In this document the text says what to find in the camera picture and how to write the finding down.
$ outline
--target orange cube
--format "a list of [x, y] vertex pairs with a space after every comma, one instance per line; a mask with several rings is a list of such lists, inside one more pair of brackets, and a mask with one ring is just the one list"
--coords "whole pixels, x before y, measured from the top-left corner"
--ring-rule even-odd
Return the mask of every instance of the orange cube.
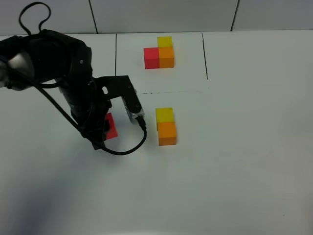
[[177, 133], [175, 122], [160, 122], [157, 124], [158, 145], [175, 145], [177, 143]]
[[174, 67], [174, 49], [173, 47], [159, 47], [160, 68], [173, 68]]

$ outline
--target red block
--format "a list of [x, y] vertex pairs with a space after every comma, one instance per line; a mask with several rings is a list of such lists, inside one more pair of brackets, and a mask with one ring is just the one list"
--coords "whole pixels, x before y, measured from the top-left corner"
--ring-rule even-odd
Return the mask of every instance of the red block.
[[144, 48], [143, 54], [145, 57], [145, 68], [146, 69], [159, 69], [160, 58], [158, 53], [158, 47]]
[[116, 127], [115, 127], [115, 123], [114, 123], [114, 120], [113, 120], [113, 116], [112, 116], [112, 113], [108, 113], [106, 114], [106, 119], [108, 122], [109, 122], [109, 125], [110, 125], [110, 129], [109, 129], [109, 132], [107, 133], [107, 140], [109, 139], [113, 139], [115, 137], [118, 137], [118, 133], [117, 133], [117, 130], [116, 130]]

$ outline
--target white wall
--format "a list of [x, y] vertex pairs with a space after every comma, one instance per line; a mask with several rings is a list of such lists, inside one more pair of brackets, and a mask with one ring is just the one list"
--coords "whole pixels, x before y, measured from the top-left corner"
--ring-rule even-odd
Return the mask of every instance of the white wall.
[[229, 31], [237, 0], [91, 0], [99, 33]]
[[313, 0], [241, 0], [234, 30], [312, 29]]
[[[25, 34], [18, 23], [21, 10], [35, 0], [1, 0], [0, 35]], [[51, 8], [51, 18], [43, 28], [62, 33], [96, 33], [88, 0], [41, 0]], [[38, 24], [48, 15], [43, 5], [28, 9], [22, 22], [32, 33], [38, 32]]]

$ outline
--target stacked blocks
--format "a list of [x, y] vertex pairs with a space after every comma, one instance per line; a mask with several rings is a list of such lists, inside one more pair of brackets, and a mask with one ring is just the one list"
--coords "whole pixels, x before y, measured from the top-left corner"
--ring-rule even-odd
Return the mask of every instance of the stacked blocks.
[[172, 108], [156, 109], [156, 126], [159, 146], [177, 143], [176, 124]]
[[112, 113], [106, 114], [105, 121], [108, 121], [109, 122], [109, 126], [110, 126], [110, 129], [109, 129], [108, 133], [106, 134], [106, 140], [118, 137], [118, 133], [117, 133], [117, 130], [116, 130], [116, 127], [115, 127], [115, 123], [114, 123], [114, 120], [113, 120]]
[[158, 47], [143, 49], [145, 68], [173, 68], [175, 64], [175, 56], [172, 37], [158, 37], [157, 46]]

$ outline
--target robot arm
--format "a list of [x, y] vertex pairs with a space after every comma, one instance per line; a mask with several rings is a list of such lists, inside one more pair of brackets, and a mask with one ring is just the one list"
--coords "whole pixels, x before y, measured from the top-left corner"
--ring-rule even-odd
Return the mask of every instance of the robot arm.
[[[55, 80], [54, 84], [44, 82]], [[70, 118], [71, 124], [89, 139], [95, 149], [116, 155], [129, 154], [145, 141], [147, 133], [144, 113], [128, 76], [92, 77], [91, 49], [84, 42], [51, 30], [42, 30], [26, 37], [13, 36], [0, 42], [0, 87], [22, 91], [59, 87], [67, 100], [74, 122], [47, 97], [57, 109]], [[112, 106], [110, 100], [122, 97], [131, 121], [138, 121], [144, 138], [137, 147], [126, 152], [115, 152], [105, 147], [109, 124], [105, 115]]]

